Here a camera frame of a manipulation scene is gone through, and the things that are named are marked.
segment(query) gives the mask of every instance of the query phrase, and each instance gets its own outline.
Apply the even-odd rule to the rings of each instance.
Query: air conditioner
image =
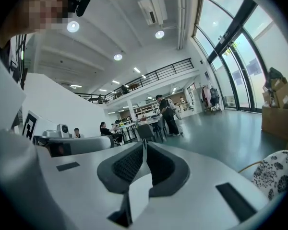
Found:
[[[148,25],[157,22],[159,25],[163,25],[163,21],[168,19],[164,0],[140,0],[138,4]]]

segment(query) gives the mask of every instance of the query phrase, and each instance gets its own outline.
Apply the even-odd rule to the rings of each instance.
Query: woman sitting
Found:
[[[121,143],[121,140],[123,138],[122,134],[113,134],[111,133],[112,130],[117,130],[116,126],[113,126],[112,129],[108,129],[106,128],[107,125],[105,122],[101,122],[100,124],[100,133],[106,136],[112,136],[113,138],[115,138],[119,143]]]

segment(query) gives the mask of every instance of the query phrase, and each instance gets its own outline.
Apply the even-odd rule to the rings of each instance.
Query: white pillar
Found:
[[[127,100],[127,104],[128,104],[128,107],[129,107],[129,112],[130,112],[130,115],[131,115],[131,119],[135,122],[136,121],[136,116],[135,116],[135,113],[134,113],[134,110],[133,110],[133,106],[132,106],[132,103],[131,103],[130,99]]]

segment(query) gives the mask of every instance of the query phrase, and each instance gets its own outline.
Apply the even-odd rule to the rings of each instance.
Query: glass wall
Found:
[[[203,0],[196,21],[193,36],[208,56],[225,106],[260,112],[268,70],[288,80],[288,44],[280,29],[252,0]]]
[[[258,6],[244,27],[258,47],[267,69],[279,70],[288,81],[288,44],[278,26]]]

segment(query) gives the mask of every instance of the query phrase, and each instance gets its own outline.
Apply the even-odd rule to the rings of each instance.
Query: black and white floral pattern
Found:
[[[252,182],[272,200],[288,190],[288,150],[266,157],[253,174]]]
[[[271,200],[273,197],[274,197],[273,189],[270,189],[269,193],[268,193],[268,198],[269,198],[269,200]]]

